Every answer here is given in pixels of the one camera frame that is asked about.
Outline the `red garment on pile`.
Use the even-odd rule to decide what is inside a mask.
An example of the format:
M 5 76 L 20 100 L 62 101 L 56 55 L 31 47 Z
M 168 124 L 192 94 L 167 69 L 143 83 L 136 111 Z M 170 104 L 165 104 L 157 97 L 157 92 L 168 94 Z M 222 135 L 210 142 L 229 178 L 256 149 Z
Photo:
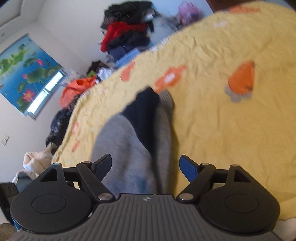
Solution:
M 106 52 L 110 41 L 113 41 L 128 31 L 145 32 L 147 27 L 148 25 L 146 23 L 128 25 L 125 22 L 113 22 L 107 27 L 107 32 L 101 41 L 100 50 Z

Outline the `brown wooden door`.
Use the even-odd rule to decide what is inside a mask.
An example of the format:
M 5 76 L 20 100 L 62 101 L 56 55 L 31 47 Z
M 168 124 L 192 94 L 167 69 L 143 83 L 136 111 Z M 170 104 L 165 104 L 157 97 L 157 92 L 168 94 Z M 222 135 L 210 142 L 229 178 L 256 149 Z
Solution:
M 213 12 L 228 9 L 229 7 L 251 1 L 253 0 L 206 0 Z

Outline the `lotus print window blind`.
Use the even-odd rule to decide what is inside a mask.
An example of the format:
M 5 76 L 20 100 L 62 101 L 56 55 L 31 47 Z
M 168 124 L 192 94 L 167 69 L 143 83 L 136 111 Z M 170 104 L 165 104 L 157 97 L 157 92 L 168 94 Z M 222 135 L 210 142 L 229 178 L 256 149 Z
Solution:
M 25 113 L 62 69 L 29 35 L 24 35 L 1 52 L 1 94 Z

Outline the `orange plastic bag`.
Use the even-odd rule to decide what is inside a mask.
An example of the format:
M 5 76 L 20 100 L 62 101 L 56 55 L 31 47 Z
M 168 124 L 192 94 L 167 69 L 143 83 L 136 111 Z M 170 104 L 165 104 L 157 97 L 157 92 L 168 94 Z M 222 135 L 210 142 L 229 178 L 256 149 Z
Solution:
M 61 95 L 60 106 L 67 108 L 75 96 L 83 94 L 86 90 L 96 84 L 95 76 L 76 79 L 68 84 Z

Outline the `clear plastic bag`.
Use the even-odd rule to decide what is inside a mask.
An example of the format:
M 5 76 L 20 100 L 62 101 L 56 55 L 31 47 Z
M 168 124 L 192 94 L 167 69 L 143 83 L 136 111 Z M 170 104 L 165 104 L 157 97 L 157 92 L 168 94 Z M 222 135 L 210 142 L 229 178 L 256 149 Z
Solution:
M 178 31 L 175 23 L 167 18 L 158 16 L 152 20 L 154 31 L 151 32 L 151 42 L 153 45 L 158 44 L 163 39 L 170 37 L 173 33 Z

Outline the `yellow floral bed quilt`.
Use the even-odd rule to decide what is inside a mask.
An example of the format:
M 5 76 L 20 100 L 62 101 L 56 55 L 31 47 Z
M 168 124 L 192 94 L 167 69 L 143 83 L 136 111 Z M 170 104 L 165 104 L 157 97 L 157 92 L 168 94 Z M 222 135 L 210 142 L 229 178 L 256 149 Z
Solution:
M 254 1 L 139 54 L 77 102 L 53 162 L 90 158 L 105 122 L 147 86 L 170 92 L 173 162 L 238 164 L 295 217 L 295 11 Z

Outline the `navy garments in pile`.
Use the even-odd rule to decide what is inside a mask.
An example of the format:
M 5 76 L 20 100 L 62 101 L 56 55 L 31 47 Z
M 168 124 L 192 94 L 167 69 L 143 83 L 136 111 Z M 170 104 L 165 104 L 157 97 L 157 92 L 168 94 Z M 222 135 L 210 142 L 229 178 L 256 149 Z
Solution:
M 125 54 L 137 47 L 146 47 L 150 43 L 147 32 L 128 31 L 107 44 L 107 53 L 114 60 L 119 60 Z

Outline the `black clothes on pile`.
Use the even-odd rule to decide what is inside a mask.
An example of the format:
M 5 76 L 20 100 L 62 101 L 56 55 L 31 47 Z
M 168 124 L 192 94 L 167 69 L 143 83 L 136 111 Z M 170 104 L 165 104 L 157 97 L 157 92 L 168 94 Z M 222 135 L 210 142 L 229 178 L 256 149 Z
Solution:
M 145 16 L 152 10 L 153 3 L 151 1 L 126 1 L 110 5 L 104 11 L 101 28 L 107 29 L 114 22 L 124 22 L 128 25 L 143 23 Z

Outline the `white crumpled cloth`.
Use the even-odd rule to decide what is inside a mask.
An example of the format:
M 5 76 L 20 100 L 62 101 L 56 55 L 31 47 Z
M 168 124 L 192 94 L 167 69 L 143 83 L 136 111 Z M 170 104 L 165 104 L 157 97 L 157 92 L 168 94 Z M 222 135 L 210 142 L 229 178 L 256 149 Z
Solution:
M 100 80 L 106 80 L 112 75 L 112 73 L 114 73 L 114 71 L 115 69 L 113 68 L 100 68 L 97 76 Z

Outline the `light blue towel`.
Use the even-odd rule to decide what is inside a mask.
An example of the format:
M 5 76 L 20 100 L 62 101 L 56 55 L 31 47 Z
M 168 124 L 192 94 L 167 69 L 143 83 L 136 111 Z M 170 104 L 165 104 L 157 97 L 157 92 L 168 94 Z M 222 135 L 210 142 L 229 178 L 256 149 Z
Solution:
M 132 49 L 130 52 L 128 52 L 127 54 L 125 54 L 123 57 L 121 57 L 119 60 L 115 62 L 115 65 L 114 65 L 115 69 L 121 68 L 122 66 L 130 63 L 130 61 L 132 61 L 137 55 L 147 50 L 148 50 L 147 47 L 136 47 Z

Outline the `floral pillow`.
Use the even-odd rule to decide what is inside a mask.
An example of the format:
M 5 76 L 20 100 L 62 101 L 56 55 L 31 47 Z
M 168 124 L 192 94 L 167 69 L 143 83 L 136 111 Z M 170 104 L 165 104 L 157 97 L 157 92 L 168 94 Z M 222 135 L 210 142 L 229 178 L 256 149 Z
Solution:
M 66 74 L 66 76 L 61 80 L 60 85 L 63 86 L 63 87 L 66 87 L 68 84 L 70 84 L 74 80 L 80 79 L 80 78 L 81 78 L 81 74 L 79 74 L 78 72 L 70 69 L 68 71 L 68 73 Z

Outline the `grey navy knit sweater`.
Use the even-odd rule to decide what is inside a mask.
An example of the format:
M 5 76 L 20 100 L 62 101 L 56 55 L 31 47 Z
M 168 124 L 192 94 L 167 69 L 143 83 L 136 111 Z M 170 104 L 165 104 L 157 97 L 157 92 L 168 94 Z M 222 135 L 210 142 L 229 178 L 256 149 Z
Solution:
M 104 124 L 90 160 L 111 156 L 111 169 L 102 182 L 116 197 L 168 193 L 173 110 L 167 90 L 156 93 L 148 87 Z

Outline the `dark clothes beside bed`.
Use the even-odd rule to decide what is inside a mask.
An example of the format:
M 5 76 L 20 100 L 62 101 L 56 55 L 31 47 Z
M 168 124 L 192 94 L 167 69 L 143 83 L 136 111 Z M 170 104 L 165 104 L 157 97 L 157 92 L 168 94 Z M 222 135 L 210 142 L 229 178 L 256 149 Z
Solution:
M 74 107 L 79 99 L 80 95 L 76 95 L 70 104 L 65 108 L 57 112 L 54 116 L 51 126 L 50 133 L 46 138 L 46 147 L 53 155 L 58 147 L 62 144 L 63 138 L 68 128 L 69 120 L 74 110 Z

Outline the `white wall switch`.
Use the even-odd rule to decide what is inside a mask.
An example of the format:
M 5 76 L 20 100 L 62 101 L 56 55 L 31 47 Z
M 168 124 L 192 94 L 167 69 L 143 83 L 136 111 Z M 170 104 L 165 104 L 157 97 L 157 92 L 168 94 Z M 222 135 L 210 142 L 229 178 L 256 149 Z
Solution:
M 9 140 L 9 138 L 10 138 L 10 136 L 8 135 L 8 134 L 4 134 L 4 136 L 2 137 L 2 139 L 1 139 L 1 144 L 3 145 L 3 146 L 6 146 L 6 144 L 7 144 L 7 142 L 8 142 L 8 140 Z

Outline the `cream cloth bag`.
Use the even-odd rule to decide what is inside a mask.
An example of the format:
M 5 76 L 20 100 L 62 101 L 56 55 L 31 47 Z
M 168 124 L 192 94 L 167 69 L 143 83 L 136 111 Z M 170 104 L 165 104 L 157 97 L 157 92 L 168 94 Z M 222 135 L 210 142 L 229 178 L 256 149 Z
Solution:
M 37 176 L 44 172 L 50 165 L 53 153 L 57 146 L 53 143 L 48 144 L 46 149 L 41 152 L 26 152 L 23 158 L 23 170 L 16 173 L 13 183 L 17 184 L 21 180 L 33 181 Z

